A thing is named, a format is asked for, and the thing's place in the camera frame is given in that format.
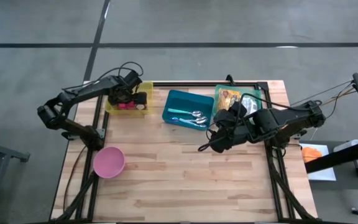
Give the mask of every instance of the wooden tabletop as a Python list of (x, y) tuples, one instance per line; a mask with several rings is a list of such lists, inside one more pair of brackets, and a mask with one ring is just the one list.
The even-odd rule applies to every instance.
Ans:
[[(288, 105), (284, 82), (266, 82), (271, 100)], [(198, 152), (197, 148), (208, 141), (204, 131), (167, 124), (161, 118), (171, 89), (214, 96), (214, 87), (155, 87), (151, 114), (109, 117), (106, 146), (121, 149), (126, 157), (126, 166), (118, 177), (99, 180), (93, 221), (277, 221), (263, 143), (234, 146), (223, 154), (211, 149)], [(80, 103), (75, 121), (91, 124), (95, 105), (96, 98)], [(68, 145), (52, 218), (62, 214), (67, 181), (83, 146), (81, 141), (72, 141)], [(85, 154), (75, 169), (66, 206), (80, 189)], [(292, 192), (316, 217), (300, 148), (288, 147), (284, 161)], [(280, 198), (286, 214), (281, 191)]]

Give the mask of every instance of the spoon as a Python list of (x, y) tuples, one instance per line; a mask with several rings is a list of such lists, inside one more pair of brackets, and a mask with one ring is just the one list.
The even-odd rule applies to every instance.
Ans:
[(200, 119), (197, 118), (197, 119), (195, 119), (195, 120), (186, 120), (186, 119), (177, 118), (177, 117), (173, 117), (173, 118), (171, 118), (171, 119), (172, 119), (172, 121), (181, 121), (181, 122), (183, 122), (183, 123), (192, 124), (192, 125), (194, 125), (194, 126), (201, 127), (201, 128), (205, 128), (206, 125), (205, 125), (205, 124), (202, 124), (202, 123), (195, 124), (195, 123), (193, 123), (192, 121), (197, 121), (197, 119), (198, 119), (199, 122), (200, 122), (200, 121), (203, 121), (203, 123), (205, 123), (205, 121), (207, 120), (206, 117), (202, 117), (202, 118), (200, 118)]
[(201, 111), (188, 112), (188, 111), (176, 110), (176, 109), (171, 109), (171, 108), (168, 108), (168, 112), (190, 114), (190, 115), (193, 115), (193, 117), (195, 117), (195, 118), (199, 118), (201, 115), (203, 115), (203, 112), (201, 112)]

